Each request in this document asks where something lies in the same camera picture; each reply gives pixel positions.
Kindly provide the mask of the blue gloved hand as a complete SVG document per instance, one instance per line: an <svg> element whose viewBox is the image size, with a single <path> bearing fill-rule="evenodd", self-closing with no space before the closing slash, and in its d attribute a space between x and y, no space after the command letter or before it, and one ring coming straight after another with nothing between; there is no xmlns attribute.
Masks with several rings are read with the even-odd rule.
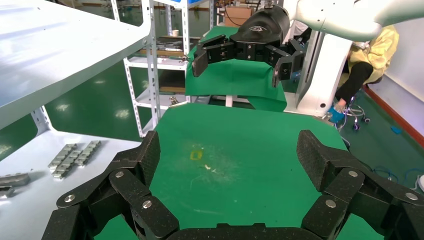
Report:
<svg viewBox="0 0 424 240"><path fill-rule="evenodd" d="M329 121L331 123L338 123L341 119L344 118L346 112L346 106L340 105L339 103L335 103L329 110L330 114Z"/></svg>

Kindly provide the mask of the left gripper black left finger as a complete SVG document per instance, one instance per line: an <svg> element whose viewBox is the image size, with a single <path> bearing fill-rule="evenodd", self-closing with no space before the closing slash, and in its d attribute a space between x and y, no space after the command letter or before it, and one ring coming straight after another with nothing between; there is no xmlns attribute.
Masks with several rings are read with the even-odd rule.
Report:
<svg viewBox="0 0 424 240"><path fill-rule="evenodd" d="M101 174L58 198L42 238L92 240L117 216L140 240L169 238L179 221L150 191L160 154L154 130L139 146L118 152Z"/></svg>

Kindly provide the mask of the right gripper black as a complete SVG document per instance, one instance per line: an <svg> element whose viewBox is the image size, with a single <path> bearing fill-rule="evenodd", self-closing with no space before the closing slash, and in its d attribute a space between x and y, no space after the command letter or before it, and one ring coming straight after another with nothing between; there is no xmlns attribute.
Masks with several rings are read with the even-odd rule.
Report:
<svg viewBox="0 0 424 240"><path fill-rule="evenodd" d="M296 39L283 44L289 29L290 18L283 7L263 8L230 37L222 34L199 42L193 54L192 74L197 78L209 64L232 59L265 62L273 67L271 86L277 88L304 64L305 50Z"/></svg>

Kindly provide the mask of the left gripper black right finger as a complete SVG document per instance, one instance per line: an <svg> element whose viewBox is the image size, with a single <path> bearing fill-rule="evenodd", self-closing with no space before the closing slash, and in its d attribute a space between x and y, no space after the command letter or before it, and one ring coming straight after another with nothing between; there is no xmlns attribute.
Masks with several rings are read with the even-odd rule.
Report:
<svg viewBox="0 0 424 240"><path fill-rule="evenodd" d="M334 240L349 216L362 218L386 240L424 237L424 198L369 170L349 151L322 144L310 130L299 132L299 162L320 193L301 227Z"/></svg>

